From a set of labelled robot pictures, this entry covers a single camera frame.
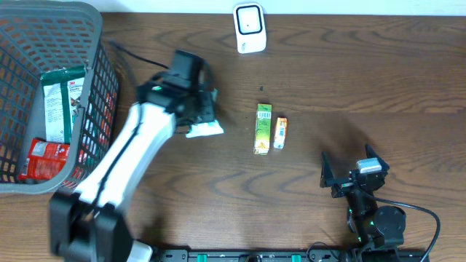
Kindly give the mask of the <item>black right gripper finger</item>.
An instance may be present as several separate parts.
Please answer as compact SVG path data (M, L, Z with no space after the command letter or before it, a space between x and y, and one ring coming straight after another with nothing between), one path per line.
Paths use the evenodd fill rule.
M321 161L320 187L321 188L332 187L334 176L333 176L331 166L329 164L329 161L328 161L328 158L325 152L321 154L321 157L322 157L322 161Z
M390 166L386 163L374 150L373 148L367 143L365 144L366 156L368 159L376 158L380 163L382 170L388 171Z

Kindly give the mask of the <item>white teal wipes packet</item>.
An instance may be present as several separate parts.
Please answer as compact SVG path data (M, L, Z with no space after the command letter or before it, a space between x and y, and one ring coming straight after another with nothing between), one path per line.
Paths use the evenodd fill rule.
M217 120L214 120L213 122L193 124L190 131L186 134L186 138L220 135L223 133L224 129Z

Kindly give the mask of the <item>small orange candy box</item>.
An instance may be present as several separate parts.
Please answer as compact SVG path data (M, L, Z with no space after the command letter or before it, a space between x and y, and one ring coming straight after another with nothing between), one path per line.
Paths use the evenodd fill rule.
M275 126L275 136L273 146L276 149L283 149L288 128L288 120L285 117L278 117Z

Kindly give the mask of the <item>green snack box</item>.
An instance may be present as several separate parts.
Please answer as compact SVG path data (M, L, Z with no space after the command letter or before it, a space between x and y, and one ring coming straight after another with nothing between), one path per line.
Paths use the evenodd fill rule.
M256 131L253 145L255 155L267 155L270 147L272 106L259 103L256 112Z

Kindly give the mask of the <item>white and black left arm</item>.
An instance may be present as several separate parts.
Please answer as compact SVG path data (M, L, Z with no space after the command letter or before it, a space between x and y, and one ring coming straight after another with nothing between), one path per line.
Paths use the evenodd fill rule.
M208 62L177 50L170 67L136 90L125 125L98 166L72 193L49 203L50 251L64 261L151 261L125 221L152 159L179 127L212 122L215 102Z

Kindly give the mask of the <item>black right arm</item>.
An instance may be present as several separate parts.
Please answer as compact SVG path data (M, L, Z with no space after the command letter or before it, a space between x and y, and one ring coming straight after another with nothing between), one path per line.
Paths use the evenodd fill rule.
M347 200L347 225L360 245L341 256L347 261L375 261L383 256L399 259L397 247L404 243L406 213L393 205L378 206L374 192L385 184L390 166L365 145L366 158L345 178L336 178L326 154L322 154L320 187L331 188L333 198Z

